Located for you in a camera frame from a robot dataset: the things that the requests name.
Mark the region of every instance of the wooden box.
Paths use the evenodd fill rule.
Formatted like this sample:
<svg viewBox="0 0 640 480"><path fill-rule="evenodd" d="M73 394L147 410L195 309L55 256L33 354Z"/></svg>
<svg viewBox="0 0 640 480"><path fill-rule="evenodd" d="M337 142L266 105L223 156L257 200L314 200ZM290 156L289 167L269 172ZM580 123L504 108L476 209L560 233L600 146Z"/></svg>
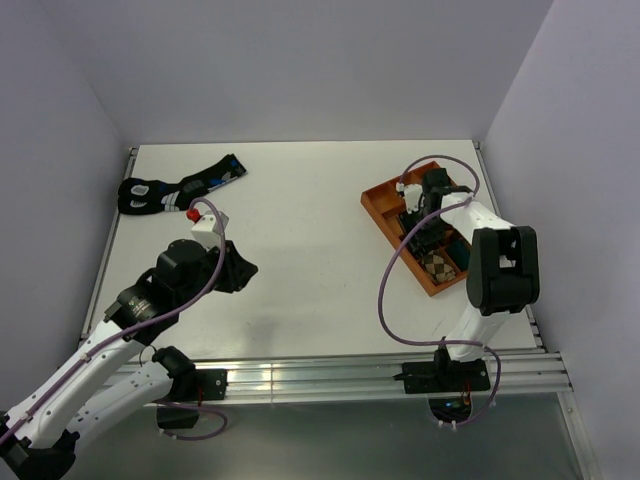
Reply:
<svg viewBox="0 0 640 480"><path fill-rule="evenodd" d="M404 180L405 185L411 183L422 183L422 175L433 168L440 168L437 162L431 162L421 167L416 168L409 172ZM362 192L360 202L364 208L369 212L371 218L378 225L384 236L387 237L394 249L400 246L400 243L404 239L404 232L398 221L398 214L405 211L404 199L396 193L396 183L400 177L392 178L376 187L370 188ZM462 238L462 236L448 226L445 234L445 239L439 242L437 250L438 254L444 258L445 262L451 265L456 273L453 280L443 283L436 283L431 275L425 271L420 263L413 257L411 252L406 248L400 254L400 257L404 263L409 267L409 270L416 277L420 285L426 290L429 296L449 288L451 285L458 283L459 281L467 278L467 272L461 271L458 265L451 259L445 249L452 242L462 239L463 244L469 250L469 244Z"/></svg>

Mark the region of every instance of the white table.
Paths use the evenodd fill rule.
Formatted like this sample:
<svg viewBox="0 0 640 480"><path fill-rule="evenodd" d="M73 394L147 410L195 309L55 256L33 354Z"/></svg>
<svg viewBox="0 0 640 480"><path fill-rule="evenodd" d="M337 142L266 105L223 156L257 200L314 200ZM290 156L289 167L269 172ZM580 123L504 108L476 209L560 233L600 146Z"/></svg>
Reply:
<svg viewBox="0 0 640 480"><path fill-rule="evenodd" d="M472 142L144 145L131 175L177 182L227 153L235 153L248 174L208 198L230 217L227 237L260 271L240 293L205 296L155 345L175 345L207 360L416 353L387 337L378 323L378 285L393 250L360 194L399 175L412 160L441 153L476 169L482 180L478 199L491 208ZM441 164L457 183L472 181L462 167ZM183 212L120 216L90 324L171 241L190 238L190 226ZM453 328L466 301L464 282L428 297L400 261L385 312L397 334L436 340ZM491 346L535 348L526 313L514 315Z"/></svg>

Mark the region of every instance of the purple hose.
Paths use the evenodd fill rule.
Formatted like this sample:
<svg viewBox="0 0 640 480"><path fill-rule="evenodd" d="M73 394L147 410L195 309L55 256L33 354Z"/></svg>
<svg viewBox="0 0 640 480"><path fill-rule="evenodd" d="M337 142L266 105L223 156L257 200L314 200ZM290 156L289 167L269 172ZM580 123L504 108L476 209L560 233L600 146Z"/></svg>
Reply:
<svg viewBox="0 0 640 480"><path fill-rule="evenodd" d="M476 172L469 165L464 163L462 160L458 160L457 158L453 158L453 157L448 157L446 155L427 155L426 157L419 158L415 162L412 162L400 176L399 182L402 183L402 180L404 179L409 169L413 167L415 164L423 160L429 160L432 158L444 158L446 160L452 160L464 166L465 168L467 168L467 170L471 171L471 173L473 174L473 178L476 180L476 186L473 191L473 196L467 198L463 202L456 203L455 205L450 205L448 207L444 207L444 208L441 208L440 210L436 210L435 212L430 213L429 215L424 217L422 220L420 220L418 224L415 227L413 227L411 231L406 235L402 243L400 243L400 246L396 249L395 252L393 252L393 256L391 257L391 260L389 260L389 264L387 265L387 268L385 269L384 274L382 275L382 280L380 281L380 289L378 290L378 318L380 319L380 325L382 325L382 328L386 332L386 334L389 335L391 338L393 338L396 342L403 343L404 345L410 345L413 347L471 345L474 347L484 348L484 350L486 350L491 355L493 355L493 357L496 359L496 380L493 384L493 389L491 390L491 394L489 395L489 398L487 399L485 404L482 406L482 408L478 411L478 413L474 414L472 417L468 418L467 420L457 424L457 426L463 426L476 421L480 416L484 415L486 411L489 409L489 407L491 406L491 404L493 403L496 397L496 394L498 393L498 388L500 387L500 376L502 375L502 362L500 361L500 357L498 356L496 351L489 346L483 345L480 342L474 342L471 340L431 340L431 341L424 341L424 342L418 342L415 340L406 340L402 337L399 337L398 335L396 335L391 331L391 329L387 325L387 322L384 318L384 311L382 308L384 291L387 286L387 281L389 280L389 275L391 274L391 269L393 268L393 266L396 263L396 260L398 260L398 257L400 256L402 251L406 248L406 246L409 244L411 239L416 235L416 233L418 233L422 229L422 227L424 227L427 223L429 223L434 218L442 215L443 213L449 212L451 210L455 210L456 208L462 208L469 205L469 203L471 203L475 194L478 192L478 189L480 188L480 179L478 178L478 175L476 174Z"/></svg>
<svg viewBox="0 0 640 480"><path fill-rule="evenodd" d="M213 213L214 217L216 217L216 220L218 221L218 225L224 225L224 222L222 221L222 217L220 216L220 212L218 212L218 209L216 209L216 207L213 205L213 203L211 203L209 200L207 200L204 197L199 197L194 199L191 204L189 205L189 209L193 208L196 204L198 203L204 203L207 207L209 207L209 209L211 209L211 212ZM147 320L145 322L140 322L136 325L134 325L133 327L129 327L129 328L125 328L124 330L122 330L121 332L118 332L110 337L108 337L106 340L103 340L102 342L98 343L95 347L93 347L91 350L89 350L87 352L87 356L89 357L88 360L78 360L75 364L73 364L71 366L71 368L69 368L69 370L67 370L64 375L62 375L58 381L56 381L51 388L49 388L49 390L47 390L39 399L38 401L36 401L31 408L29 408L26 412L25 415L27 418L31 418L33 417L33 415L35 415L35 413L40 410L40 408L42 408L42 406L58 391L62 388L62 386L67 383L69 381L69 379L71 377L73 377L73 375L80 370L80 368L83 365L86 365L87 363L89 363L91 361L91 359L98 353L100 352L103 348L107 347L108 345L111 345L113 342L115 342L116 340L119 340L120 338L126 336L126 335L131 335L133 333L136 333L144 328L147 328L151 325L155 325L157 323L160 322L164 322L165 320L168 320L172 317L174 317L175 315L179 314L180 312L185 311L187 308L189 308L191 305L193 305L194 303L196 303L198 300L200 300L200 298L202 298L205 294L207 294L210 290L211 287L213 286L213 283L216 281L216 279L218 278L218 275L220 274L220 271L222 270L222 265L224 263L224 256L225 256L225 252L226 252L226 239L225 239L225 235L224 235L224 229L222 230L222 232L220 233L220 255L218 255L218 263L216 264L216 268L213 271L213 274L211 275L211 278L209 279L209 281L207 282L207 284L202 288L202 290L200 290L200 292L198 292L198 294L193 297L191 300L189 300L187 303L185 303L184 305L179 306L178 308L162 314L158 317L154 317L150 320ZM27 423L26 419L21 418L20 420L18 420L9 430L7 430L7 432L0 438L0 445L3 445L4 442L6 442L9 438L11 438L13 435L15 435L15 433L25 424Z"/></svg>
<svg viewBox="0 0 640 480"><path fill-rule="evenodd" d="M193 410L195 412L211 413L222 419L222 426L211 433L207 433L206 435L197 435L197 436L191 437L186 435L177 435L173 432L168 432L166 430L162 432L163 435L166 435L171 438L175 438L176 440L182 440L185 442L199 442L200 440L209 440L210 438L217 437L222 432L224 432L225 428L227 428L227 424L229 423L229 419L224 413L222 413L219 410L216 410L215 408L207 407L206 405L205 406L185 405L182 403L163 402L160 400L158 400L156 403L158 405L163 405L165 407L181 408L183 410Z"/></svg>

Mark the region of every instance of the purple cable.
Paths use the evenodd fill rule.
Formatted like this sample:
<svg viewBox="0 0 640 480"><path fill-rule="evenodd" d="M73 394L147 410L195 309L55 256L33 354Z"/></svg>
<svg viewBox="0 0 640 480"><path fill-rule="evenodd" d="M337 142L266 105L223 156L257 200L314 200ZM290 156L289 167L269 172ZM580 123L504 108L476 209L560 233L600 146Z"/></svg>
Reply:
<svg viewBox="0 0 640 480"><path fill-rule="evenodd" d="M211 209L211 212L213 213L214 217L216 217L216 220L218 222L218 225L224 225L224 222L222 221L222 217L220 216L220 212L218 212L218 209L213 205L213 203L211 203L209 200L207 200L204 197L198 197L194 200L192 200L191 204L189 205L189 209L192 209L196 204L198 203L204 203L207 207L209 207L209 209ZM98 353L100 352L103 348L107 347L108 345L111 345L113 342L115 342L116 340L119 340L120 338L126 336L126 335L131 335L133 333L136 333L144 328L150 327L151 325L155 325L157 323L160 322L164 322L165 320L168 320L172 317L174 317L175 315L179 314L180 312L183 312L184 310L186 310L187 308L189 308L191 305L193 305L194 303L196 303L198 300L200 300L200 298L202 298L206 293L208 293L211 290L211 287L213 286L213 283L216 281L216 279L218 278L218 275L220 274L220 271L222 270L222 265L224 263L224 256L225 256L225 252L226 252L226 239L225 239L225 235L224 235L224 229L222 229L221 233L220 233L220 255L218 255L218 263L216 264L216 268L213 271L213 274L211 275L211 278L209 279L209 281L207 282L207 284L202 288L202 290L200 290L200 292L198 292L198 294L193 297L191 300L189 300L187 303L185 303L184 305L181 305L180 307L165 313L163 315L160 315L158 317L154 317L150 320L147 320L145 322L141 322L138 323L136 325L134 325L133 327L129 327L129 328L125 328L124 330L122 330L121 332L118 332L110 337L108 337L106 340L103 340L102 342L98 343L95 347L93 347L91 350L89 350L87 352L87 356L89 357L88 360L78 360L75 364L73 364L71 366L71 368L69 368L69 370L67 370L64 375L62 375L58 381L56 381L51 388L49 388L49 390L47 390L39 399L38 401L36 401L31 408L29 408L25 414L23 415L23 417L26 416L26 418L20 418L20 420L18 420L9 430L7 430L7 432L0 438L0 445L3 445L4 442L6 442L9 438L11 438L13 435L15 435L15 433L22 428L22 426L27 423L27 419L31 419L33 417L33 415L35 415L35 413L40 410L40 408L42 408L42 406L58 391L62 388L62 386L67 383L69 381L69 379L71 379L71 377L73 377L73 375L80 370L80 368L83 365L86 365L87 363L89 363L91 361L91 359Z"/></svg>
<svg viewBox="0 0 640 480"><path fill-rule="evenodd" d="M446 345L471 345L471 346L474 346L474 347L484 348L485 351L487 351L491 355L493 355L493 357L496 359L496 380L495 380L495 382L493 384L493 389L491 390L491 394L489 395L489 398L487 399L485 404L482 406L482 408L478 411L478 413L474 414L472 417L468 418L467 420L465 420L463 422L457 423L457 426L463 426L463 425L467 425L469 423L475 422L480 416L484 415L485 412L489 409L489 407L493 403L493 401L494 401L494 399L496 397L496 394L498 393L498 388L500 387L500 376L502 375L502 362L500 361L500 357L498 356L496 351L493 350L489 346L483 345L480 342L474 342L472 340L431 340L431 341L424 341L424 342L418 342L418 341L415 341L415 340L406 340L406 339L404 339L402 337L399 337L398 335L396 335L395 333L393 333L391 331L391 329L387 325L387 322L386 322L386 320L384 318L384 311L383 311L383 308L382 308L382 303L383 303L383 299L384 299L384 291L385 291L385 288L387 286L387 281L389 280L389 275L391 274L391 269L393 268L394 264L396 263L396 260L398 260L398 257L400 256L402 251L406 248L406 246L409 244L411 239L416 235L416 233L418 233L422 229L422 227L424 227L427 223L429 223L434 218L442 215L443 213L449 212L451 210L455 210L456 208L462 208L462 207L465 207L465 206L469 205L469 203L471 203L471 201L473 200L473 197L476 195L476 193L478 192L478 190L480 188L480 179L478 178L478 175L475 173L475 171L469 165L464 163L462 160L458 160L457 158L453 158L453 157L447 157L446 155L427 155L426 157L419 158L415 162L411 163L411 165L409 165L405 169L405 171L400 176L399 182L402 183L402 180L404 179L404 176L406 175L406 173L415 164L417 164L418 162L421 162L423 160L429 160L429 159L432 159L432 158L444 158L446 160L452 160L452 161L454 161L456 163L459 163L460 165L464 166L465 168L467 168L467 170L469 170L469 171L471 171L473 173L473 177L476 180L476 187L475 187L475 189L473 191L473 195L470 196L469 198L467 198L466 200L464 200L463 202L456 203L454 205L450 205L448 207L441 208L440 210L436 210L435 212L430 213L429 215L424 217L422 220L420 220L416 224L416 226L413 227L411 229L411 231L407 234L407 236L404 238L402 243L400 243L400 246L396 249L396 251L393 252L393 256L391 257L391 260L389 260L389 264L387 265L387 268L385 269L384 274L382 275L382 280L380 281L380 289L378 290L378 318L380 319L380 325L382 325L382 329L386 332L386 334L389 335L391 338L393 338L396 342L403 343L405 345L410 345L410 346L413 346L413 347L440 347L440 346L446 346Z"/></svg>
<svg viewBox="0 0 640 480"><path fill-rule="evenodd" d="M197 435L197 436L191 437L186 435L177 435L173 432L168 432L166 430L163 430L162 432L163 435L174 438L176 440L182 440L184 442L199 442L201 440L209 440L210 438L217 437L222 432L224 432L225 428L227 428L227 425L229 423L229 419L224 413L207 406L185 405L183 403L163 402L160 400L156 401L155 403L157 403L158 405L163 405L165 407L181 408L183 410L193 410L194 412L211 413L222 419L222 426L211 433L207 433L206 435Z"/></svg>
<svg viewBox="0 0 640 480"><path fill-rule="evenodd" d="M476 186L473 189L473 196L475 197L478 193L478 190L480 190L480 178L478 177L478 174L476 173L476 171L471 168L471 166L465 162L463 162L462 160L455 158L455 157L450 157L449 155L427 155L425 157L420 157L417 160L414 160L413 162L411 162L409 164L409 166L407 168L404 169L404 172L402 172L402 174L400 175L400 178L398 179L398 183L402 183L404 184L404 177L407 175L407 173L409 173L409 170L411 170L415 165L417 165L420 162L423 162L425 160L435 160L438 158L442 158L444 160L450 160L454 163L457 163L458 165L462 165L464 168L466 168L467 170L469 170L469 172L471 173L471 175L473 175L473 179L476 182Z"/></svg>

